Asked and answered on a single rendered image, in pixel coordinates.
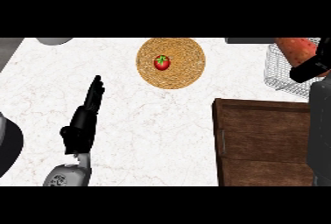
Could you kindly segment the round woven tan tray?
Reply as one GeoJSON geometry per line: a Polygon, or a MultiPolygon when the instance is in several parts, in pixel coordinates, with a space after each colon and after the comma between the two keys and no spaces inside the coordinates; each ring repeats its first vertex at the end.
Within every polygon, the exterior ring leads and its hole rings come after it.
{"type": "Polygon", "coordinates": [[[141,79],[156,88],[186,88],[200,77],[205,67],[202,48],[190,38],[150,38],[138,48],[135,66],[141,79]],[[169,58],[169,67],[153,66],[159,55],[169,58]]]}

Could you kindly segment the black round object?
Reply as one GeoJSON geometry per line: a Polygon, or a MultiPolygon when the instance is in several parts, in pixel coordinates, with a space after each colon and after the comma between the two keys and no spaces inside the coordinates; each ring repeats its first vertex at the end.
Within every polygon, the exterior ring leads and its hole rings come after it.
{"type": "Polygon", "coordinates": [[[10,169],[20,154],[22,148],[22,130],[0,112],[0,178],[10,169]]]}

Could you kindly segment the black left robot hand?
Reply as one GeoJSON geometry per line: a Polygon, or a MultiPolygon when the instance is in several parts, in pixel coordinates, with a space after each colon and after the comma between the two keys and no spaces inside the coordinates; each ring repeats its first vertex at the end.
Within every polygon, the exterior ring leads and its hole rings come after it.
{"type": "Polygon", "coordinates": [[[103,93],[103,82],[97,75],[87,90],[84,104],[76,107],[69,125],[58,131],[66,155],[89,152],[94,142],[97,114],[103,93]]]}

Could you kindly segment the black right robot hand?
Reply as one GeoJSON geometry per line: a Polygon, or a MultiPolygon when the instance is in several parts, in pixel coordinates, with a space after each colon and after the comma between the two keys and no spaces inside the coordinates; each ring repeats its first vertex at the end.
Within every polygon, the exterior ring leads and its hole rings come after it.
{"type": "Polygon", "coordinates": [[[331,69],[331,38],[320,38],[314,56],[289,70],[289,78],[302,83],[331,69]]]}

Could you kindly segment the grey rounded object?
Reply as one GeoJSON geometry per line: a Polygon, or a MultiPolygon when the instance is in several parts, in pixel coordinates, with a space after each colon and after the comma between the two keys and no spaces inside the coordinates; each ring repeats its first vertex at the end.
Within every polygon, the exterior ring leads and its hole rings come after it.
{"type": "Polygon", "coordinates": [[[38,42],[47,46],[64,44],[70,38],[36,38],[38,42]]]}

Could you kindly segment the dark grey flat slab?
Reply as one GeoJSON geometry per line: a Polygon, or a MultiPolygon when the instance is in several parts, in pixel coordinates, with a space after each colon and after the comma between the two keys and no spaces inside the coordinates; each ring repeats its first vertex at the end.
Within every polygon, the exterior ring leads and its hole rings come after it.
{"type": "Polygon", "coordinates": [[[0,38],[0,72],[5,67],[22,41],[22,38],[0,38]]]}

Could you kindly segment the dark grey rectangular appliance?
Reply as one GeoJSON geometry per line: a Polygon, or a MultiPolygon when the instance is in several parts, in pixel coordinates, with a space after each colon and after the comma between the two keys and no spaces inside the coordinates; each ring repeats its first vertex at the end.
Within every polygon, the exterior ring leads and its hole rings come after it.
{"type": "Polygon", "coordinates": [[[224,38],[225,44],[273,44],[274,38],[224,38]]]}

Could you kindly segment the orange-red sweet potato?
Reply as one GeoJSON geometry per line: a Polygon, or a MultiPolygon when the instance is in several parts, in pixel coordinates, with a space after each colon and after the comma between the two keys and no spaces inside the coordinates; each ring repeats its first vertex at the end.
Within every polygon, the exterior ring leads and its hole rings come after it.
{"type": "Polygon", "coordinates": [[[316,55],[317,45],[307,38],[276,38],[274,43],[292,67],[299,66],[316,55]]]}

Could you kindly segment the red tomato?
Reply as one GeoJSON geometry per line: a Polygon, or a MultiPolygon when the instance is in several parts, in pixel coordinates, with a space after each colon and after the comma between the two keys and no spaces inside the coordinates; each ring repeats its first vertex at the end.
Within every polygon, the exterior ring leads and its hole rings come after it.
{"type": "Polygon", "coordinates": [[[159,55],[153,60],[153,66],[160,71],[168,69],[169,64],[171,64],[171,61],[165,55],[159,55]]]}

